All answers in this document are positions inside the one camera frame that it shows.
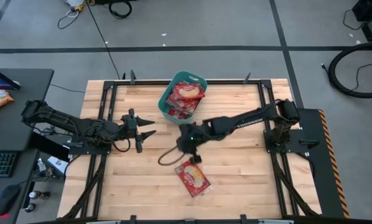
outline plastic basket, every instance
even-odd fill
[[[160,109],[161,113],[168,120],[170,120],[170,121],[172,121],[176,124],[188,124],[188,123],[192,122],[194,113],[187,119],[177,119],[177,118],[168,114],[171,107],[166,102],[168,96],[172,93],[172,87],[174,85],[178,84],[178,82],[181,81],[181,80],[185,80],[186,82],[189,82],[189,83],[199,83],[203,87],[204,92],[206,92],[206,90],[207,90],[207,81],[204,78],[199,77],[199,76],[194,75],[194,74],[191,74],[189,72],[179,72],[178,74],[176,74],[176,76],[169,83],[166,91],[164,92],[164,94],[161,96],[161,98],[159,100],[158,106],[159,106],[159,109]]]

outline black desk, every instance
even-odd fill
[[[0,149],[22,151],[11,178],[0,178],[0,194],[8,186],[30,179],[39,155],[36,149],[28,149],[32,128],[21,123],[21,112],[27,100],[44,100],[53,77],[51,69],[0,69],[4,75],[19,81],[21,89],[10,91],[14,101],[0,108]],[[21,184],[21,192],[11,211],[0,217],[0,223],[15,223],[31,180]]]

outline butcher block tabletop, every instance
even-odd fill
[[[275,99],[292,100],[286,79],[272,79]],[[103,80],[90,80],[86,88],[80,118],[98,117]],[[175,219],[239,219],[281,218],[270,155],[263,138],[264,123],[237,129],[222,141],[210,141],[199,146],[203,162],[198,166],[212,184],[212,189],[200,198],[192,198],[175,168],[188,160],[185,156],[172,166],[160,166],[158,158],[175,146],[180,136],[178,126],[166,120],[157,107],[165,85],[125,85],[116,92],[113,121],[122,123],[121,116],[134,108],[135,115],[156,123],[139,128],[139,132],[157,130],[143,143],[143,152],[137,153],[134,141],[128,152],[112,148],[107,158],[101,194],[99,220]],[[209,85],[193,120],[217,116],[234,116],[260,107],[256,85]],[[111,90],[106,99],[108,108]],[[126,149],[126,141],[118,141]],[[163,162],[171,162],[181,155],[171,152]],[[66,214],[85,188],[90,156],[80,156],[70,164],[63,189],[58,217]],[[310,207],[320,213],[314,180],[309,162],[288,154],[294,187]],[[283,187],[287,211],[291,204]],[[88,214],[91,215],[95,193],[90,197]]]

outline concrete floor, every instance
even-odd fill
[[[112,53],[120,74],[129,74],[133,69],[139,79],[171,78],[178,71],[186,70],[205,78],[244,78],[251,72],[251,78],[292,80],[294,95],[300,93],[306,108],[326,112],[350,216],[372,219],[372,100],[349,98],[330,87],[320,64],[328,65],[339,52],[306,48],[290,51],[287,59],[288,51],[282,52],[284,48],[279,47],[351,46],[366,42],[362,31],[342,25],[343,13],[356,2],[138,0],[132,2],[133,13],[125,20],[111,17],[103,6],[94,6],[91,10],[108,46],[120,47]],[[87,80],[116,78],[108,54],[93,49],[101,49],[104,43],[88,8],[69,28],[59,30],[57,20],[68,11],[61,0],[0,0],[0,10],[6,6],[0,19],[0,67],[52,68],[55,70],[52,83],[74,90],[84,90]],[[274,7],[280,22],[276,22],[272,13]],[[348,15],[346,22],[359,26],[353,14]],[[279,25],[284,38],[277,33]],[[166,47],[278,48],[170,52],[144,48],[164,44]],[[65,53],[66,48],[75,49]],[[337,67],[341,82],[354,86],[356,69],[371,62],[372,52],[348,56]],[[361,71],[360,83],[362,91],[372,91],[372,67]],[[46,100],[50,106],[78,116],[83,95],[51,87]],[[51,186],[36,186],[42,190],[46,187]],[[62,185],[54,189],[60,194]],[[35,212],[22,212],[18,223],[53,220],[59,200],[60,197],[52,197],[50,203],[40,205]]]

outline black keyboard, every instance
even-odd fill
[[[0,152],[0,177],[11,177],[17,152]]]

